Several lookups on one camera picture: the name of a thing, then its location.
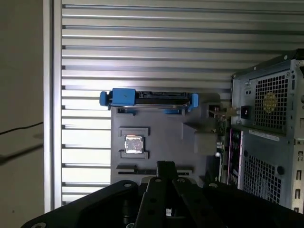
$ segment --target power supply unit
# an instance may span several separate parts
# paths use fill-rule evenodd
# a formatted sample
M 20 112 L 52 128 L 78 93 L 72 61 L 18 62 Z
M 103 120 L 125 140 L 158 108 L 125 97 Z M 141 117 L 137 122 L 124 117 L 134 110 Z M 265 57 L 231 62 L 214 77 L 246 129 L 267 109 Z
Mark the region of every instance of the power supply unit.
M 228 183 L 303 213 L 304 49 L 232 77 Z

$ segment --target ventilation grille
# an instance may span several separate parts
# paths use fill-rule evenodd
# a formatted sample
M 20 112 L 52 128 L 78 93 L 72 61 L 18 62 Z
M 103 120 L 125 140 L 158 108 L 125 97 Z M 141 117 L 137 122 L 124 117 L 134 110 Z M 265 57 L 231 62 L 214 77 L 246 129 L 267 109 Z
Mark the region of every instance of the ventilation grille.
M 256 85 L 255 125 L 285 130 L 288 79 L 285 76 L 259 80 Z
M 253 156 L 245 161 L 244 191 L 280 204 L 281 180 L 275 167 Z

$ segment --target black cable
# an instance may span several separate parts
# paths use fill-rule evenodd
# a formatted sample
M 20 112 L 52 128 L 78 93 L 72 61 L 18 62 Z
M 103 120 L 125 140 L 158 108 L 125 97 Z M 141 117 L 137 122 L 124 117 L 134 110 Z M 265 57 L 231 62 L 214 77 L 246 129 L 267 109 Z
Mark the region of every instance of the black cable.
M 28 128 L 31 128 L 31 127 L 36 127 L 36 126 L 41 125 L 41 124 L 43 124 L 43 122 L 36 123 L 36 124 L 30 125 L 30 126 L 26 126 L 26 127 L 17 127 L 17 128 L 13 128 L 13 129 L 10 129 L 10 130 L 1 132 L 0 135 L 2 135 L 2 134 L 7 134 L 7 133 L 10 133 L 10 132 L 13 132 L 13 131 L 17 131 L 17 130 L 24 130 L 24 129 L 28 129 Z

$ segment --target wall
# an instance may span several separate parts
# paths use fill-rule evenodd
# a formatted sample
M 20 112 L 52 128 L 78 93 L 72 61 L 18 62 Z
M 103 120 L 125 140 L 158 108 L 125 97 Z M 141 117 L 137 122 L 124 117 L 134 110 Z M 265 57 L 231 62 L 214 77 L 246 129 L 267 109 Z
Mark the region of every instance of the wall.
M 43 120 L 42 1 L 1 3 L 0 132 Z M 0 136 L 0 154 L 42 142 L 35 127 Z M 43 151 L 0 166 L 0 227 L 18 228 L 40 215 L 43 205 Z

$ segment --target blue plastic clip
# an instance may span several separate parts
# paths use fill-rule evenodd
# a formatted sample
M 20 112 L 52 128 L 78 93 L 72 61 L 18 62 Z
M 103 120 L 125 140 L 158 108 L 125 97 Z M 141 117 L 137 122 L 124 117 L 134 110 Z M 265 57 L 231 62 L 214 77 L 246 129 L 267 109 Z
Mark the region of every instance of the blue plastic clip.
M 135 89 L 113 89 L 111 106 L 135 106 Z
M 192 94 L 191 95 L 191 105 L 188 108 L 188 112 L 191 112 L 193 108 L 197 108 L 199 106 L 199 95 L 198 94 Z

